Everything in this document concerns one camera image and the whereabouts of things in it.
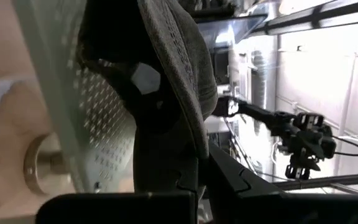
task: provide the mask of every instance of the wooden floor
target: wooden floor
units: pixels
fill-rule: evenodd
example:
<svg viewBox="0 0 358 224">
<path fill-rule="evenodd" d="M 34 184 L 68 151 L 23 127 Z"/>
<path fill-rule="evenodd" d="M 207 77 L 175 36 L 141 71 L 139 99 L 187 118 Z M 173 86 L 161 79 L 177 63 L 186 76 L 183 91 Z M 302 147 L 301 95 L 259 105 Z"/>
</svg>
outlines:
<svg viewBox="0 0 358 224">
<path fill-rule="evenodd" d="M 48 200 L 27 188 L 22 166 L 29 143 L 52 132 L 13 7 L 10 0 L 0 0 L 0 78 L 17 77 L 29 81 L 15 84 L 0 104 L 0 218 L 33 215 Z M 122 180 L 119 190 L 133 191 L 130 174 Z M 67 192 L 73 192 L 72 187 L 61 193 Z"/>
</svg>

